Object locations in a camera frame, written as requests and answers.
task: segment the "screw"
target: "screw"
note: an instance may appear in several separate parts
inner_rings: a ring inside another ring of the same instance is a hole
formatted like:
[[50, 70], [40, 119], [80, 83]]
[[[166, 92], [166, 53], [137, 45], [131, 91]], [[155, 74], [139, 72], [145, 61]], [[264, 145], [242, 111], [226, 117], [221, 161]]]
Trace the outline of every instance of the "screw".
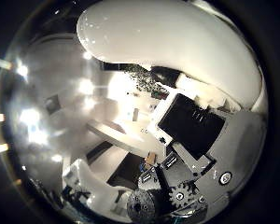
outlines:
[[199, 203], [205, 203], [205, 198], [203, 196], [201, 196], [199, 199], [198, 199], [198, 202]]
[[231, 182], [231, 178], [232, 178], [231, 172], [226, 172], [219, 179], [219, 183], [221, 185], [227, 185], [227, 184], [229, 184]]
[[176, 198], [177, 198], [179, 201], [181, 201], [181, 200], [184, 199], [184, 194], [179, 192], [179, 193], [176, 194]]

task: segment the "ceiling light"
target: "ceiling light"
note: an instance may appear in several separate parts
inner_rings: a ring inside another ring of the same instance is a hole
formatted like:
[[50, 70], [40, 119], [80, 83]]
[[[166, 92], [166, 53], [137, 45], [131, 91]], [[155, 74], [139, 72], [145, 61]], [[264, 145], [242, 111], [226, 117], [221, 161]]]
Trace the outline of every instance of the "ceiling light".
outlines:
[[83, 53], [83, 58], [86, 60], [90, 60], [92, 58], [92, 55], [89, 52], [85, 51]]
[[89, 79], [82, 79], [78, 87], [79, 92], [85, 95], [91, 95], [94, 91], [94, 86]]
[[61, 162], [63, 160], [63, 157], [59, 154], [56, 154], [56, 155], [52, 156], [51, 159], [55, 162]]

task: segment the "white curved surface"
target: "white curved surface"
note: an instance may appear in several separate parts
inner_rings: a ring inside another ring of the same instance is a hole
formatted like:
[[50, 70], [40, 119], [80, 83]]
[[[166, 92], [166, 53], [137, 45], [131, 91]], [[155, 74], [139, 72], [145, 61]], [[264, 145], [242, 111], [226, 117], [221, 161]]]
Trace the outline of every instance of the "white curved surface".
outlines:
[[68, 167], [63, 173], [63, 180], [68, 186], [77, 191], [91, 193], [87, 200], [87, 206], [92, 211], [119, 222], [131, 222], [127, 215], [121, 216], [114, 212], [118, 205], [116, 200], [119, 196], [119, 190], [128, 192], [128, 189], [112, 187], [106, 184], [106, 182], [94, 175], [88, 164], [83, 160], [78, 159]]
[[216, 86], [243, 108], [259, 97], [261, 76], [242, 39], [191, 3], [104, 0], [83, 12], [77, 34], [104, 62], [174, 68]]

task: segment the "black rectangular component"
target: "black rectangular component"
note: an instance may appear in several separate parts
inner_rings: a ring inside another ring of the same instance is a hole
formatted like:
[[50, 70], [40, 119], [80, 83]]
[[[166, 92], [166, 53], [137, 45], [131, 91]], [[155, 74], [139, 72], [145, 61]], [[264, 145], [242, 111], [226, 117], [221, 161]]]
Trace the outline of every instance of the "black rectangular component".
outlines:
[[224, 122], [223, 118], [201, 109], [190, 98], [178, 94], [159, 127], [198, 160], [214, 144]]

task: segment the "gear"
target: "gear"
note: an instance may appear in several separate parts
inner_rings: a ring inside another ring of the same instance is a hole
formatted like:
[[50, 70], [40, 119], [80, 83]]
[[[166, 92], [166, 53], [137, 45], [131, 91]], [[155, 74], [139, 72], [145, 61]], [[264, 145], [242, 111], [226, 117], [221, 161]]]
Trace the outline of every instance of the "gear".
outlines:
[[189, 185], [180, 184], [171, 189], [169, 200], [176, 208], [185, 207], [194, 199]]

